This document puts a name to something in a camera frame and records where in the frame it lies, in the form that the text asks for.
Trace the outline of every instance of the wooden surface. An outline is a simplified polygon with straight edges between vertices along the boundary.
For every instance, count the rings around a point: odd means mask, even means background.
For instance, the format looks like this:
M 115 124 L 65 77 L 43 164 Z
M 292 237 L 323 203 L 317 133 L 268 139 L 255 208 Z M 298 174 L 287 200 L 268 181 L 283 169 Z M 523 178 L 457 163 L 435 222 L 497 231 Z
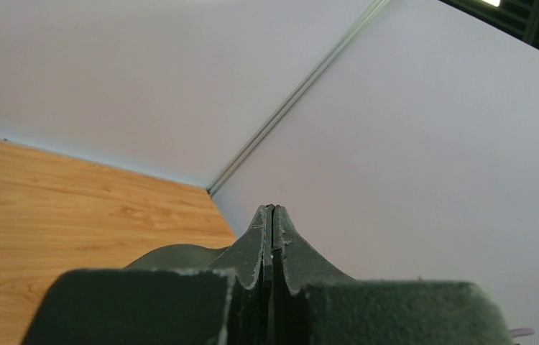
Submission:
M 208 194 L 0 142 L 0 344 L 19 343 L 49 285 L 167 244 L 230 245 Z

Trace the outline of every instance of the white wall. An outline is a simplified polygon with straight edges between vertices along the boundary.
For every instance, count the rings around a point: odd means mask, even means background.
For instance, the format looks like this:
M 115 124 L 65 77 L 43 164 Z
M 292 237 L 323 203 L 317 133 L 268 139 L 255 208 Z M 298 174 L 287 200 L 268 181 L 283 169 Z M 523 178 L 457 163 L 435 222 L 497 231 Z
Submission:
M 207 186 L 369 0 L 0 0 L 0 137 Z
M 393 0 L 215 197 L 365 279 L 473 280 L 539 344 L 539 51 Z

